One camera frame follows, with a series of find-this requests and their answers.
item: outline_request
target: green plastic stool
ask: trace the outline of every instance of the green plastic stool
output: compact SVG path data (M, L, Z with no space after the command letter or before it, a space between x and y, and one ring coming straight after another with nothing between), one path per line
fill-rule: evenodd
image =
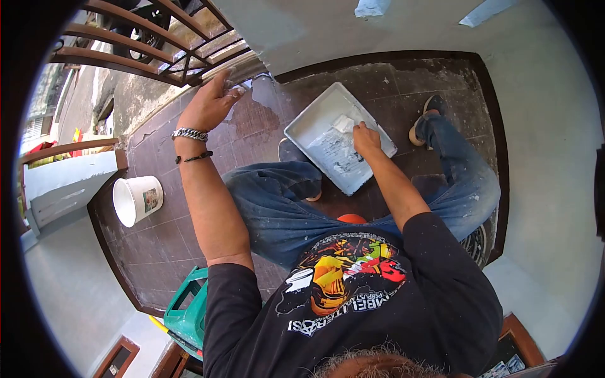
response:
M198 268L195 266L178 288L164 312L164 325L199 350L203 350L204 317L206 316L208 288L205 282L200 286L196 280L206 278L208 278L208 268ZM187 308L179 310L179 306L181 306L189 293L192 293L194 298ZM174 342L179 344L191 356L202 361L202 356L198 355L197 351L188 348L179 341L174 340Z

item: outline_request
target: gray hair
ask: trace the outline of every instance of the gray hair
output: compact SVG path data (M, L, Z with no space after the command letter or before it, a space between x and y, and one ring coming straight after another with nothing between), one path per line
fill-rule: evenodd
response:
M391 360L401 360L396 366L381 367L369 364L355 375L355 378L433 378L442 373L442 369L425 365L424 362L402 358L405 354L394 347L390 342L377 345L371 349L347 350L338 356L328 359L320 367L316 367L310 378L329 378L332 373L346 360L360 357L390 357Z

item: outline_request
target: bucket label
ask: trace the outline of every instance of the bucket label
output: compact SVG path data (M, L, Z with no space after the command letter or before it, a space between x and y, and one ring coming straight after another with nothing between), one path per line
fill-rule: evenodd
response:
M157 207L157 190L150 189L143 193L143 201L145 201L145 212L150 212Z

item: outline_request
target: metal chain bracelet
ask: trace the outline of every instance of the metal chain bracelet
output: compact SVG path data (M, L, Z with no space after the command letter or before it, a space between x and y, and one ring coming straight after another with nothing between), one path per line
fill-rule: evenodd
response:
M201 142L208 141L207 132L199 131L199 130L192 129L192 128L178 128L175 131L173 131L170 136L172 137L172 140L174 140L176 137L186 137L186 138L196 139Z

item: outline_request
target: graphic print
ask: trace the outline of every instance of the graphic print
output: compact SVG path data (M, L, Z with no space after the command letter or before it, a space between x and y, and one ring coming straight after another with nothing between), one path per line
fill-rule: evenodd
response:
M311 336L349 311L380 307L405 283L392 257L398 249L381 236L349 232L318 241L286 279L278 315L309 305L316 319L290 321L288 330Z
M152 211L158 204L158 195L155 188L143 193L143 201L145 201L145 212Z

